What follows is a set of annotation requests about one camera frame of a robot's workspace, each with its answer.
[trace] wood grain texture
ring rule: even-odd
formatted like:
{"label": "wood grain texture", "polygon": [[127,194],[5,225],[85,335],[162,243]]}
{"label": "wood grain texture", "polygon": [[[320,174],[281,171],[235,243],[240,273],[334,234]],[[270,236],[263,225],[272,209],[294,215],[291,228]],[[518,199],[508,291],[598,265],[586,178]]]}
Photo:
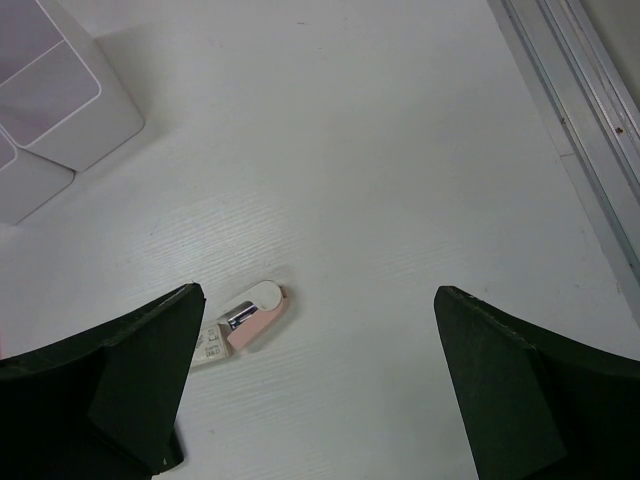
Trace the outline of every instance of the wood grain texture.
{"label": "wood grain texture", "polygon": [[483,0],[62,3],[147,125],[0,230],[4,354],[188,281],[205,320],[263,279],[293,295],[262,350],[190,376],[166,478],[476,478],[442,284],[640,358]]}

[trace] white box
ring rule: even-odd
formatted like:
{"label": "white box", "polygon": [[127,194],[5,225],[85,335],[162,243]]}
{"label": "white box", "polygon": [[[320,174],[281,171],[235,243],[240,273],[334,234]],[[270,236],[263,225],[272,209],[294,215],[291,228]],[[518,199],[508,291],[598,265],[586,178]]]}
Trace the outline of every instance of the white box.
{"label": "white box", "polygon": [[71,170],[16,148],[0,132],[0,223],[18,223],[72,181]]}
{"label": "white box", "polygon": [[0,127],[83,171],[144,125],[93,38],[55,0],[0,0]]}

